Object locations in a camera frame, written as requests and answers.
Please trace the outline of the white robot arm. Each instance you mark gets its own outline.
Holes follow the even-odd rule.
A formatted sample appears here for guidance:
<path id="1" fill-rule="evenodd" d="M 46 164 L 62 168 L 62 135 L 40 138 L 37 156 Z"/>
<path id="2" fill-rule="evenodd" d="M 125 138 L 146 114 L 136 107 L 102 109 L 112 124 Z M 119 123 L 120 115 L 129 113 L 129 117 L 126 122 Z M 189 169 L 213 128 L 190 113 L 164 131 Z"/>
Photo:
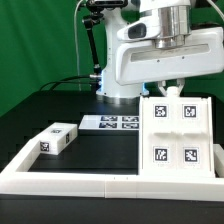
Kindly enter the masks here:
<path id="1" fill-rule="evenodd" d="M 222 27 L 193 29 L 197 0 L 81 0 L 97 98 L 114 104 L 146 96 L 147 83 L 224 71 Z"/>

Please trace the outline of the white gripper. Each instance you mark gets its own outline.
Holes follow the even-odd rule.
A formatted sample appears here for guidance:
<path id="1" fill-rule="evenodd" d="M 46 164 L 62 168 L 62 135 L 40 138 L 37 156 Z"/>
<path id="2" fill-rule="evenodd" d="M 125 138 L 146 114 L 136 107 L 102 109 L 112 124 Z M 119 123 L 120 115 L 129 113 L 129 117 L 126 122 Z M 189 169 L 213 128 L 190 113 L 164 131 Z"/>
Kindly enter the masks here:
<path id="1" fill-rule="evenodd" d="M 177 79 L 180 96 L 186 77 L 219 73 L 224 70 L 223 28 L 205 28 L 190 32 L 180 46 L 159 49 L 153 27 L 149 35 L 143 22 L 135 22 L 117 32 L 121 45 L 116 53 L 116 81 L 120 85 L 157 82 L 167 95 L 165 80 Z"/>

